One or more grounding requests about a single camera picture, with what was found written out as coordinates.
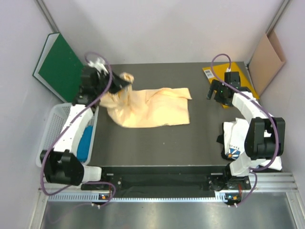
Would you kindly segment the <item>cream yellow t shirt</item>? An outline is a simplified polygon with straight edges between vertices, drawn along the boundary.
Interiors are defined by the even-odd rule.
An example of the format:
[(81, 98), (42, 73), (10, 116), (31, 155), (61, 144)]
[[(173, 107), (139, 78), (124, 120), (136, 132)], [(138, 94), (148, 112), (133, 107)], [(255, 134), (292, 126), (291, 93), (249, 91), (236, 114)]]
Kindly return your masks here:
[(107, 92), (99, 105), (122, 127), (152, 128), (190, 124), (188, 101), (191, 99), (188, 88), (136, 91), (130, 84), (116, 94)]

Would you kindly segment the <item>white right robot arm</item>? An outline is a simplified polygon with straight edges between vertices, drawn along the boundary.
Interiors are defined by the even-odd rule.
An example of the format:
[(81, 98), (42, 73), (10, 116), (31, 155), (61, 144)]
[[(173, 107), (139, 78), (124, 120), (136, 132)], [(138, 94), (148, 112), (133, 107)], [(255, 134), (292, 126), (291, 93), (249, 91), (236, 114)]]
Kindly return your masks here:
[(227, 69), (224, 79), (211, 82), (207, 99), (237, 108), (243, 118), (223, 124), (225, 157), (232, 160), (222, 177), (226, 188), (235, 188), (239, 177), (250, 171), (271, 168), (280, 171), (284, 150), (285, 121), (265, 111), (248, 87), (241, 86), (239, 72)]

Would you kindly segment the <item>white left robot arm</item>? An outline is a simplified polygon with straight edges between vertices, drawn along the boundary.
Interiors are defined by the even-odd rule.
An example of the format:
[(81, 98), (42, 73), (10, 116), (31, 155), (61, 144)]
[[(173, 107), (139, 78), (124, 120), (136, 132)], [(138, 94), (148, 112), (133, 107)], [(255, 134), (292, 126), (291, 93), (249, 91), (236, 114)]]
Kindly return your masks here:
[(86, 166), (77, 158), (77, 149), (95, 108), (106, 93), (117, 94), (127, 88), (131, 79), (115, 74), (103, 63), (84, 66), (79, 90), (70, 106), (70, 113), (61, 133), (47, 150), (40, 154), (42, 179), (49, 183), (78, 186), (91, 182), (97, 189), (108, 184), (101, 167)]

